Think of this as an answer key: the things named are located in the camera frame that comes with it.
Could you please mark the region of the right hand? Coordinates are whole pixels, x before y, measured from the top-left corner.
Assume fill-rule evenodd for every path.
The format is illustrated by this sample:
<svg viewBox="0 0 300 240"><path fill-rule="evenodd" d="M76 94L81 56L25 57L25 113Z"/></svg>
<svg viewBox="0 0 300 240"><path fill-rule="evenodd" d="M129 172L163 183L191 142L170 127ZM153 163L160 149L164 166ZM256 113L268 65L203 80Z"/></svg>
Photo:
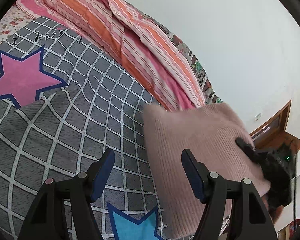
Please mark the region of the right hand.
<svg viewBox="0 0 300 240"><path fill-rule="evenodd" d="M275 224L282 215L285 204L287 204L287 200L291 200L291 198L286 197L286 195L282 192L271 192L270 194L264 194L262 196L262 200L266 210L269 212L273 224Z"/></svg>

